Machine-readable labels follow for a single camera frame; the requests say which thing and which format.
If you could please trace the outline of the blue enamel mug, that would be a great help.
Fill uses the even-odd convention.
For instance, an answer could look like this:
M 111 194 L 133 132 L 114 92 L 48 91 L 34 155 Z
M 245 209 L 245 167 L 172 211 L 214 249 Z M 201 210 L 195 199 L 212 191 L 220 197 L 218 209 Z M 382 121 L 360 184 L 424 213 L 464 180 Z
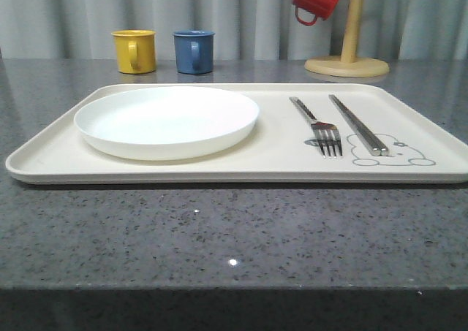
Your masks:
M 214 35 L 212 31 L 174 31 L 176 68 L 179 73 L 201 75 L 213 70 Z

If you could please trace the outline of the grey pleated curtain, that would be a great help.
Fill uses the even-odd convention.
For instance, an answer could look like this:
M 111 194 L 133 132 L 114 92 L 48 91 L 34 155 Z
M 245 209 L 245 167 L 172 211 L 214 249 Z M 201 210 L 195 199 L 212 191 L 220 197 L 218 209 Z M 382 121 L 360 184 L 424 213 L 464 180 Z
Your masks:
M 217 59 L 306 59 L 340 52 L 348 4 L 308 27 L 291 0 L 1 0 L 1 56 L 113 58 L 113 31 L 149 29 L 172 59 L 173 32 L 202 29 L 215 33 Z M 364 0 L 358 52 L 463 60 L 467 0 Z

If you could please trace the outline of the wooden mug tree stand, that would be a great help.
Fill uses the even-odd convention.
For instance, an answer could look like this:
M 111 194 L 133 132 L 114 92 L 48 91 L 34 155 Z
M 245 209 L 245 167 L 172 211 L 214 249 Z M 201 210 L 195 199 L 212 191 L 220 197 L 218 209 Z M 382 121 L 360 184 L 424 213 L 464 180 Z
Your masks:
M 364 0 L 350 0 L 340 56 L 308 59 L 304 68 L 310 72 L 334 77 L 377 77 L 389 73 L 385 61 L 358 57 L 358 43 Z

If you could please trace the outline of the yellow enamel mug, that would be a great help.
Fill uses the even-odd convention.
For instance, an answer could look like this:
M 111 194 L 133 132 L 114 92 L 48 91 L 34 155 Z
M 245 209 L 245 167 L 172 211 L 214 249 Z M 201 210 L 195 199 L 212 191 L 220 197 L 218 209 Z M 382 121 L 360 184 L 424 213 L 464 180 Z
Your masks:
M 156 70 L 154 31 L 120 30 L 111 34 L 119 72 L 137 75 Z

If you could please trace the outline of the cream rabbit serving tray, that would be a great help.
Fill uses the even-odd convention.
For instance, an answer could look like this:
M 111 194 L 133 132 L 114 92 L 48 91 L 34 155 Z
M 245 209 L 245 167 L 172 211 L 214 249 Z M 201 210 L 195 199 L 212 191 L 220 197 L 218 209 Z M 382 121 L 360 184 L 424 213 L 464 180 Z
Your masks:
M 354 83 L 225 83 L 255 100 L 260 117 L 242 142 L 180 161 L 99 152 L 73 124 L 75 109 L 11 153 L 12 177 L 33 184 L 180 182 L 461 183 L 467 146 L 387 91 Z M 323 158 L 289 100 L 338 126 L 344 155 Z

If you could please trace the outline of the white round plate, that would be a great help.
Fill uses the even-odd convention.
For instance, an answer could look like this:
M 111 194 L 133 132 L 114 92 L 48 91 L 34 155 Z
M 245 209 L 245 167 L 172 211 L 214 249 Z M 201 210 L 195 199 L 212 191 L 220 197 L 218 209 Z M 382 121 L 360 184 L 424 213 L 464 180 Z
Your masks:
M 260 108 L 220 88 L 169 86 L 102 97 L 74 117 L 83 139 L 111 156 L 190 159 L 230 148 L 253 130 Z

